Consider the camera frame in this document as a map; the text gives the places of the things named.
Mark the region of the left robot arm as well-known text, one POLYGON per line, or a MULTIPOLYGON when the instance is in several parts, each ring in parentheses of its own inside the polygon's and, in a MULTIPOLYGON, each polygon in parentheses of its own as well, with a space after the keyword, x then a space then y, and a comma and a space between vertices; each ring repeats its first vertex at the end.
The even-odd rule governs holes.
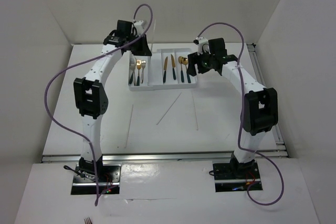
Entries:
POLYGON ((83 78, 74 80, 76 108, 82 116, 83 146, 79 160, 79 170, 91 181, 103 177, 104 168, 100 146, 100 130, 103 114, 106 113, 109 100, 104 86, 113 67, 126 51, 137 56, 151 56, 145 31, 146 21, 128 22, 119 20, 103 42, 103 57, 96 60, 83 78))

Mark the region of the gold knife green handle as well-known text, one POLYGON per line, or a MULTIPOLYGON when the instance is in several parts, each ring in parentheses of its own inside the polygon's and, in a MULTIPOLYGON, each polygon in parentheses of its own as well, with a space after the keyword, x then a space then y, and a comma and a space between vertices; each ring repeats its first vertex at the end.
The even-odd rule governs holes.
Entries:
POLYGON ((166 83, 167 62, 168 62, 168 57, 165 58, 164 65, 163 65, 163 83, 166 83))
POLYGON ((173 74, 173 79, 176 80, 176 72, 175 72, 175 58, 173 54, 171 54, 171 64, 172 64, 172 74, 173 74))

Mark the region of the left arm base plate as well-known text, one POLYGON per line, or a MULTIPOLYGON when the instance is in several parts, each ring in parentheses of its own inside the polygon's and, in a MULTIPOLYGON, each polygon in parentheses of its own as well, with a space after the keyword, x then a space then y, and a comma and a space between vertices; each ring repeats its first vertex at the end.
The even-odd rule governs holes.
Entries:
MULTIPOLYGON (((77 164, 74 169, 71 195, 95 195, 96 194, 96 179, 94 174, 82 172, 77 164)), ((120 177, 121 165, 107 165, 103 167, 102 173, 99 175, 99 193, 104 190, 104 194, 113 195, 120 192, 120 177)))

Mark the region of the gold fork green handle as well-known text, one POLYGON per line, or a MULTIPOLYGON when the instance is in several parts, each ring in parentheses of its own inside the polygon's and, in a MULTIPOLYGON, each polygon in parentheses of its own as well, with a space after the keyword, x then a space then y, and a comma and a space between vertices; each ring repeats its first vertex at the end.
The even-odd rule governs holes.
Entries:
POLYGON ((129 84, 131 84, 133 82, 135 66, 136 66, 136 63, 135 63, 134 59, 130 59, 129 69, 130 69, 131 75, 130 75, 130 79, 129 79, 129 84))
POLYGON ((139 86, 140 85, 140 70, 142 69, 142 61, 137 60, 136 62, 137 62, 136 63, 136 69, 138 71, 136 86, 139 86))

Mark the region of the silver fork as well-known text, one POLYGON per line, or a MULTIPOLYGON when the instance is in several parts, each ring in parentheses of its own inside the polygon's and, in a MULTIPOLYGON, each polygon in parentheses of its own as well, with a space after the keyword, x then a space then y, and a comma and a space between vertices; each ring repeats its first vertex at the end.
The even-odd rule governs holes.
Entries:
POLYGON ((131 58, 130 59, 130 64, 129 64, 129 68, 130 68, 130 71, 131 71, 131 77, 130 77, 130 80, 129 80, 129 84, 133 84, 134 86, 136 85, 136 78, 135 78, 135 69, 136 69, 136 66, 137 66, 137 61, 134 59, 134 58, 131 58))
POLYGON ((143 83, 144 81, 144 70, 145 70, 145 67, 146 67, 146 61, 145 60, 142 60, 141 61, 141 83, 143 83))

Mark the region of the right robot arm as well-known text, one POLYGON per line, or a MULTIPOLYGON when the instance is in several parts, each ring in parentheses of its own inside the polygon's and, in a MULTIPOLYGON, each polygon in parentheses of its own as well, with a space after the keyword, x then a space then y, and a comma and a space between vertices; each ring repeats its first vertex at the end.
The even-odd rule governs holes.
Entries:
POLYGON ((196 76, 215 70, 241 94, 238 148, 233 152, 229 172, 242 177, 255 159, 266 133, 278 123, 278 96, 274 88, 266 88, 252 77, 235 55, 230 55, 223 38, 194 40, 197 52, 188 55, 187 74, 196 76))

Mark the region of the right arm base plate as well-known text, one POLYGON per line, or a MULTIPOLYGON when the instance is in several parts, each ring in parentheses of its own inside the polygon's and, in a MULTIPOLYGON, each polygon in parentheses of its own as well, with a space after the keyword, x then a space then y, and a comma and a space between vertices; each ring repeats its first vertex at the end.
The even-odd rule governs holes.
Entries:
POLYGON ((257 163, 242 172, 233 172, 228 163, 215 163, 208 173, 214 177, 217 193, 246 191, 249 186, 250 191, 263 190, 257 163))

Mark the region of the gold spoon green handle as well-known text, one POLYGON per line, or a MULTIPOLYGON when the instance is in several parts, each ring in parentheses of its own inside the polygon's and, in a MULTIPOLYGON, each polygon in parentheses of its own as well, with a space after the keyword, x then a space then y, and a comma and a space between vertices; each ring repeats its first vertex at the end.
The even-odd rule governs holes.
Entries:
POLYGON ((184 72, 183 72, 183 57, 178 57, 178 62, 180 64, 180 76, 181 76, 181 82, 184 83, 184 72))
POLYGON ((188 74, 188 59, 186 57, 183 57, 183 65, 185 66, 186 69, 186 76, 187 76, 187 81, 188 83, 191 83, 190 75, 188 74))

